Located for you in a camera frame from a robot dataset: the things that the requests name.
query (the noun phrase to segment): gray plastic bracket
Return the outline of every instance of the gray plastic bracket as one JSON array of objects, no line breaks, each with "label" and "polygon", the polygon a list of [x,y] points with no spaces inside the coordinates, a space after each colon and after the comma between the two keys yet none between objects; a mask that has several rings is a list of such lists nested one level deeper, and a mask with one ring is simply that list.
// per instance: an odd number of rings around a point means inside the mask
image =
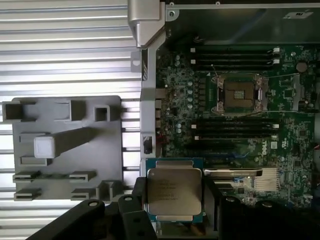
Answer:
[{"label": "gray plastic bracket", "polygon": [[31,183],[41,175],[40,171],[21,171],[13,175],[14,183]]},{"label": "gray plastic bracket", "polygon": [[55,121],[81,121],[86,116],[86,102],[81,100],[57,101],[53,112]]},{"label": "gray plastic bracket", "polygon": [[123,194],[123,186],[120,181],[102,181],[95,188],[76,188],[71,192],[70,199],[73,200],[87,200],[90,198],[97,198],[103,200],[106,204],[110,203],[112,199],[119,194]]},{"label": "gray plastic bracket", "polygon": [[70,183],[87,183],[96,176],[95,171],[75,171],[69,175]]},{"label": "gray plastic bracket", "polygon": [[52,164],[51,158],[36,158],[34,156],[20,157],[20,166],[23,167],[46,167]]},{"label": "gray plastic bracket", "polygon": [[119,96],[15,98],[2,108],[12,123],[16,192],[39,190],[15,200],[70,199],[74,189],[96,196],[101,182],[123,181]]},{"label": "gray plastic bracket", "polygon": [[13,198],[15,201],[32,201],[41,195],[40,188],[26,188],[17,191]]},{"label": "gray plastic bracket", "polygon": [[54,159],[62,153],[88,143],[95,138],[96,130],[82,127],[34,138],[34,156],[38,159]]},{"label": "gray plastic bracket", "polygon": [[26,109],[36,102],[20,102],[20,101],[5,101],[2,103],[3,122],[34,122],[37,118],[34,115],[27,115]]}]

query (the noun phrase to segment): heatsink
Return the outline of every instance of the heatsink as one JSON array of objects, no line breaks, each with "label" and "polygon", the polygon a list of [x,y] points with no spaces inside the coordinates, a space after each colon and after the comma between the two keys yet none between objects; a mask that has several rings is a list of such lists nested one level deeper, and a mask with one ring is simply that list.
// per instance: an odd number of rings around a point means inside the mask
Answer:
[{"label": "heatsink", "polygon": [[279,169],[277,167],[262,168],[262,176],[254,178],[254,189],[257,192],[279,191]]}]

